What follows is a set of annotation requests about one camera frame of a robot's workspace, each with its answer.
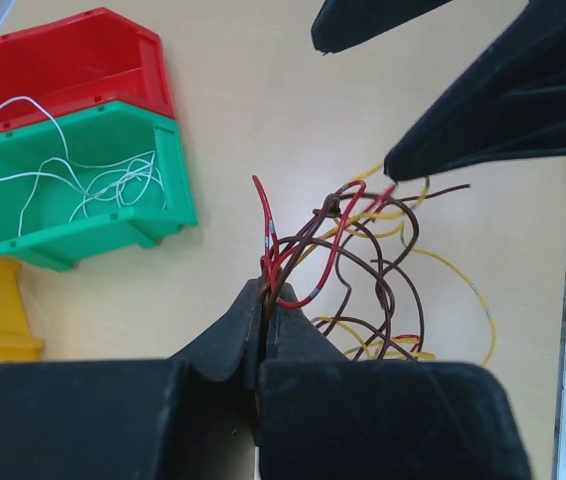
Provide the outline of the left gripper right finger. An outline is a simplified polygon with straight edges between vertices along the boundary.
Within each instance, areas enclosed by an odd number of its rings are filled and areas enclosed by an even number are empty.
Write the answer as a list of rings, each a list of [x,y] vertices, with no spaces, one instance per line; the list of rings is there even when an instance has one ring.
[[[528,479],[505,389],[459,362],[297,359],[285,311],[262,313],[259,474],[264,479]]]

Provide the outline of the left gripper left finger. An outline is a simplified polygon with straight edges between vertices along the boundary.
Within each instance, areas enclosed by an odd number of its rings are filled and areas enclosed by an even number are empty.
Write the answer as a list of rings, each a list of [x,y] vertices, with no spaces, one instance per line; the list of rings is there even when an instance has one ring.
[[[0,364],[0,479],[249,479],[259,282],[168,358]]]

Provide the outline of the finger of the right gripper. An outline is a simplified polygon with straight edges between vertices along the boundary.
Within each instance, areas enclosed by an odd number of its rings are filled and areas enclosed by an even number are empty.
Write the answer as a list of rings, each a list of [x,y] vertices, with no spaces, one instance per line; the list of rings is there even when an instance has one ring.
[[[312,43],[323,54],[336,54],[449,2],[450,0],[327,0],[312,23]]]
[[[532,1],[384,159],[394,181],[566,155],[566,1]]]

